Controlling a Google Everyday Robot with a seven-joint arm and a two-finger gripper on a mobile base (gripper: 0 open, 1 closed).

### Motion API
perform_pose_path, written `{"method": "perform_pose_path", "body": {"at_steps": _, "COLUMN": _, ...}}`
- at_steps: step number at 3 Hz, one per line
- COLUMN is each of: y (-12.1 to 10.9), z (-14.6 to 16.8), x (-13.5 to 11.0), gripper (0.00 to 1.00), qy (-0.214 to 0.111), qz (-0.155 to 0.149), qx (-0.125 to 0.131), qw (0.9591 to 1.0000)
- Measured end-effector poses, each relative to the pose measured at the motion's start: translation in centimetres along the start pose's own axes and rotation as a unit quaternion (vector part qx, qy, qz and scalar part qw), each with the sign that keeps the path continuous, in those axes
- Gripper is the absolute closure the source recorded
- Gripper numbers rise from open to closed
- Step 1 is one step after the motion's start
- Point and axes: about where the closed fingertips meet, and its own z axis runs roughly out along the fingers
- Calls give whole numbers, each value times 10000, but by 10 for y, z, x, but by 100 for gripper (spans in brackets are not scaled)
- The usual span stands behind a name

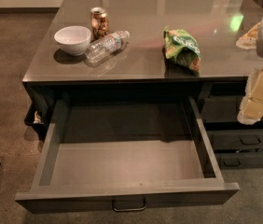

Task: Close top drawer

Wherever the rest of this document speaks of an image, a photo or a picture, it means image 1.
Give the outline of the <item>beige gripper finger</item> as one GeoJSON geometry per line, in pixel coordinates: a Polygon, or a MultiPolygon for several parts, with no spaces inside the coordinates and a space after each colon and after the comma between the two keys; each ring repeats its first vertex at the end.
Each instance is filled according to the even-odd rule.
{"type": "Polygon", "coordinates": [[[254,25],[246,34],[237,40],[236,46],[240,49],[256,49],[256,39],[259,27],[260,23],[254,25]]]}

